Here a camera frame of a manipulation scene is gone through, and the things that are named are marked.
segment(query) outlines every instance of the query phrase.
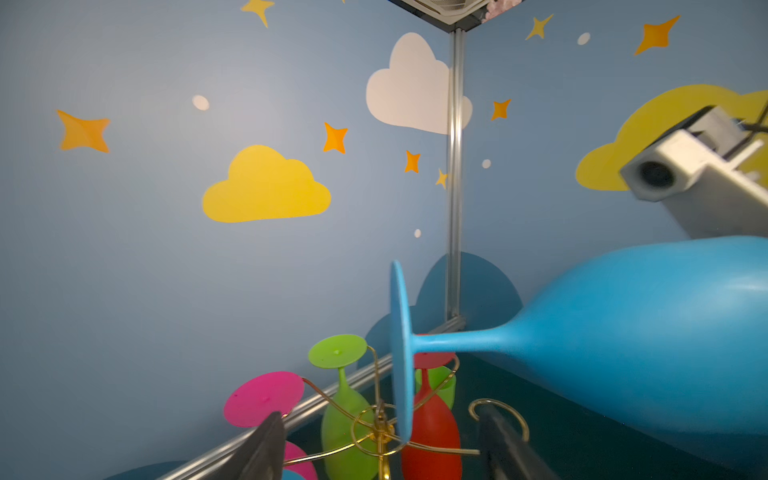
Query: aluminum rail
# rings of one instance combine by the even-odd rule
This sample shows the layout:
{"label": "aluminum rail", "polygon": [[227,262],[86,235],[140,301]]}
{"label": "aluminum rail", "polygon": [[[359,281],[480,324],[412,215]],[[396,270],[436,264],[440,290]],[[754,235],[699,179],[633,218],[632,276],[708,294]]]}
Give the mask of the aluminum rail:
{"label": "aluminum rail", "polygon": [[462,105],[464,103],[464,51],[466,32],[451,33],[448,139],[448,254],[445,258],[445,319],[459,316],[462,296]]}
{"label": "aluminum rail", "polygon": [[[462,318],[456,318],[450,322],[441,324],[430,333],[457,332],[464,329],[464,327],[464,320]],[[382,376],[386,375],[390,370],[392,370],[392,354],[387,354],[379,359],[379,374]],[[349,382],[349,386],[354,389],[362,389],[373,383],[374,377],[375,369],[371,363],[350,375],[347,378],[347,382]],[[328,388],[323,389],[323,391],[326,395],[333,396],[333,394],[339,391],[339,383],[336,382]],[[304,399],[284,419],[286,430],[290,432],[298,429],[315,415],[318,415],[325,407],[326,401],[319,394]],[[245,442],[254,430],[255,429],[246,430],[228,442],[202,454],[176,470],[161,476],[158,480],[202,480],[203,478],[208,478],[230,459],[234,451]]]}

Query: painted wall mural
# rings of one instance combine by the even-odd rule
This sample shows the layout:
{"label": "painted wall mural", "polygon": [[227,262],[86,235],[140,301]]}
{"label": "painted wall mural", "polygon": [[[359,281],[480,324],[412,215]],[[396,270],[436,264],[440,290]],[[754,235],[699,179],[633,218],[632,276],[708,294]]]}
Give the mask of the painted wall mural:
{"label": "painted wall mural", "polygon": [[422,156],[421,154],[412,154],[409,151],[406,151],[406,156],[408,157],[408,163],[406,164],[406,172],[419,172],[419,158]]}
{"label": "painted wall mural", "polygon": [[210,102],[203,95],[193,96],[192,105],[194,105],[194,107],[200,111],[206,111],[210,108]]}
{"label": "painted wall mural", "polygon": [[534,17],[533,30],[531,30],[531,33],[529,33],[528,37],[526,37],[525,39],[528,40],[534,35],[538,35],[539,37],[544,38],[544,26],[547,23],[549,23],[550,20],[552,20],[552,17],[554,17],[554,14],[549,15],[546,19],[542,20],[541,22],[538,20],[538,18]]}
{"label": "painted wall mural", "polygon": [[341,153],[346,154],[344,137],[348,130],[348,128],[334,128],[326,124],[326,135],[328,136],[328,139],[326,140],[326,146],[323,147],[323,151],[338,150]]}
{"label": "painted wall mural", "polygon": [[[576,180],[592,190],[629,190],[619,170],[669,127],[707,105],[719,105],[733,118],[754,121],[768,101],[768,90],[739,95],[715,85],[688,85],[675,88],[648,101],[635,111],[619,130],[616,140],[587,154],[578,165]],[[768,187],[768,149],[763,148],[740,170],[752,174]]]}
{"label": "painted wall mural", "polygon": [[275,2],[267,2],[266,0],[249,0],[240,10],[243,12],[253,12],[259,15],[261,21],[264,22],[265,27],[269,27],[266,24],[266,10],[275,5]]}
{"label": "painted wall mural", "polygon": [[61,140],[60,146],[62,150],[89,147],[106,154],[109,153],[107,142],[104,141],[104,129],[109,125],[108,118],[82,120],[61,110],[58,110],[57,113],[65,128],[64,138]]}
{"label": "painted wall mural", "polygon": [[497,118],[506,118],[507,108],[509,107],[509,102],[511,101],[512,99],[510,98],[507,101],[493,102],[493,115],[491,116],[491,121],[496,120]]}
{"label": "painted wall mural", "polygon": [[[441,257],[435,263],[419,288],[414,304],[410,306],[411,322],[416,333],[427,333],[443,321],[446,261],[446,257]],[[467,320],[467,330],[484,330],[503,325],[523,307],[518,291],[509,277],[482,257],[462,252],[462,279],[468,280],[462,284],[461,291],[462,314]],[[392,352],[389,348],[390,317],[391,313],[384,315],[366,334],[366,342],[376,349],[379,358]],[[489,353],[476,355],[486,359],[498,359],[506,364],[512,363],[508,356]],[[358,361],[357,366],[360,368],[372,361],[373,357],[368,352]],[[512,371],[530,379],[523,370]]]}
{"label": "painted wall mural", "polygon": [[445,181],[448,179],[448,174],[442,173],[442,169],[438,169],[438,178],[435,182],[435,185],[442,185],[443,189],[445,189]]}
{"label": "painted wall mural", "polygon": [[330,204],[331,193],[303,162],[288,160],[263,145],[237,154],[229,178],[203,196],[205,214],[223,223],[308,217],[321,214]]}
{"label": "painted wall mural", "polygon": [[[389,68],[371,75],[366,103],[385,124],[448,134],[449,68],[437,60],[427,41],[406,33],[395,44]],[[464,97],[463,126],[472,118],[472,102]]]}
{"label": "painted wall mural", "polygon": [[643,25],[643,41],[637,47],[635,55],[639,55],[649,48],[666,48],[670,44],[670,30],[680,20],[678,15],[661,25]]}

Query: dark teal floor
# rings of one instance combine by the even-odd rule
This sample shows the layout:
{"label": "dark teal floor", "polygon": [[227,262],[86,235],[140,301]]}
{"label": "dark teal floor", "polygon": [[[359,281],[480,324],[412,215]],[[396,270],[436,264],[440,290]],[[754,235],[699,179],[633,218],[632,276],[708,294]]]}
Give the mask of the dark teal floor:
{"label": "dark teal floor", "polygon": [[[602,415],[584,409],[520,377],[472,355],[460,355],[453,414],[462,433],[462,447],[477,448],[476,424],[469,403],[497,399],[517,409],[531,429],[531,447],[563,480],[741,480],[740,473],[687,454]],[[362,392],[372,401],[373,389]],[[382,396],[392,402],[389,379]],[[289,438],[305,452],[321,452],[320,418]],[[393,478],[400,480],[398,455]],[[476,458],[463,457],[463,480],[484,480]],[[320,480],[327,480],[322,462],[315,462]]]}

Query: gold metal ring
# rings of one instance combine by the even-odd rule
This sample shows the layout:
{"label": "gold metal ring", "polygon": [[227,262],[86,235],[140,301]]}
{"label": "gold metal ring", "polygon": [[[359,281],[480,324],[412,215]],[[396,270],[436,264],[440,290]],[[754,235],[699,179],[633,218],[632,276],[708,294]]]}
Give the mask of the gold metal ring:
{"label": "gold metal ring", "polygon": [[[388,408],[388,409],[395,409],[395,406],[390,404],[390,403],[385,403],[384,406],[386,408]],[[358,423],[360,423],[362,425],[362,422],[360,421],[362,416],[365,415],[369,410],[373,410],[374,408],[376,408],[376,406],[375,405],[371,405],[367,409],[365,409],[362,412],[360,412],[359,415],[357,415],[355,420],[352,422],[352,426],[349,428],[349,434],[352,437],[352,441],[355,444],[355,446],[358,448],[358,450],[360,450],[361,452],[365,453],[366,455],[369,455],[369,456],[372,456],[372,457],[388,457],[390,455],[394,455],[397,452],[399,452],[400,450],[403,450],[406,447],[406,444],[405,443],[401,443],[400,445],[397,445],[397,447],[395,449],[389,450],[389,451],[384,452],[384,453],[371,452],[370,450],[368,450],[365,447],[363,447],[362,445],[360,445],[360,443],[357,440],[357,437],[355,436],[355,425],[358,424]],[[376,435],[377,433],[381,433],[383,435],[386,435],[386,436],[390,437],[389,432],[377,432],[376,430],[373,431],[373,435]]]}
{"label": "gold metal ring", "polygon": [[494,405],[499,407],[500,409],[504,409],[507,412],[510,412],[520,423],[520,428],[523,431],[522,432],[523,442],[527,442],[531,438],[531,430],[528,428],[528,423],[523,418],[523,415],[520,415],[520,412],[513,409],[511,406],[494,399],[477,399],[474,402],[469,404],[469,415],[476,422],[480,421],[480,417],[478,416],[477,413],[475,413],[475,407],[478,405]]}

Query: orange star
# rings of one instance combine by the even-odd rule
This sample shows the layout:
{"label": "orange star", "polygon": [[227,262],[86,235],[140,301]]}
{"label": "orange star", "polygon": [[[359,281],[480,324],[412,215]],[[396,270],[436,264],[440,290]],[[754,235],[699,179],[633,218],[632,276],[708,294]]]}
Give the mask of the orange star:
{"label": "orange star", "polygon": [[678,20],[680,20],[679,15],[661,25],[643,25],[643,41],[634,54],[639,55],[652,47],[664,48],[668,46],[670,44],[670,30]]}
{"label": "orange star", "polygon": [[57,110],[58,116],[64,123],[64,140],[61,141],[62,150],[71,150],[77,147],[90,147],[94,150],[109,153],[107,142],[104,141],[104,129],[109,125],[108,118],[101,120],[82,120],[70,114]]}
{"label": "orange star", "polygon": [[408,164],[406,165],[406,173],[408,172],[419,172],[419,157],[421,157],[421,154],[414,155],[411,152],[406,150],[406,153],[408,154]]}
{"label": "orange star", "polygon": [[326,146],[323,148],[323,151],[331,151],[331,150],[338,150],[341,153],[345,154],[344,151],[344,135],[346,135],[346,131],[349,130],[348,128],[340,128],[335,129],[334,127],[331,127],[330,125],[326,124],[326,133],[328,134],[328,140],[326,140]]}
{"label": "orange star", "polygon": [[448,174],[442,173],[442,168],[438,169],[438,172],[440,172],[440,178],[437,179],[435,185],[442,185],[443,189],[445,189],[445,179],[448,178]]}
{"label": "orange star", "polygon": [[506,118],[507,107],[511,101],[512,99],[510,98],[509,100],[503,101],[502,103],[498,103],[497,101],[493,102],[493,116],[491,117],[491,121],[496,120],[497,118]]}
{"label": "orange star", "polygon": [[266,10],[272,5],[275,5],[275,2],[267,2],[266,0],[249,0],[248,3],[240,10],[243,12],[253,12],[256,15],[259,15],[261,21],[264,22],[264,26],[269,27],[269,25],[266,24]]}
{"label": "orange star", "polygon": [[554,13],[552,15],[549,15],[546,20],[542,20],[541,22],[538,20],[538,18],[534,17],[533,30],[531,30],[531,33],[529,33],[528,37],[526,37],[525,39],[528,40],[530,37],[534,35],[538,35],[544,38],[544,25],[549,23],[549,21],[552,20],[552,17],[554,17]]}

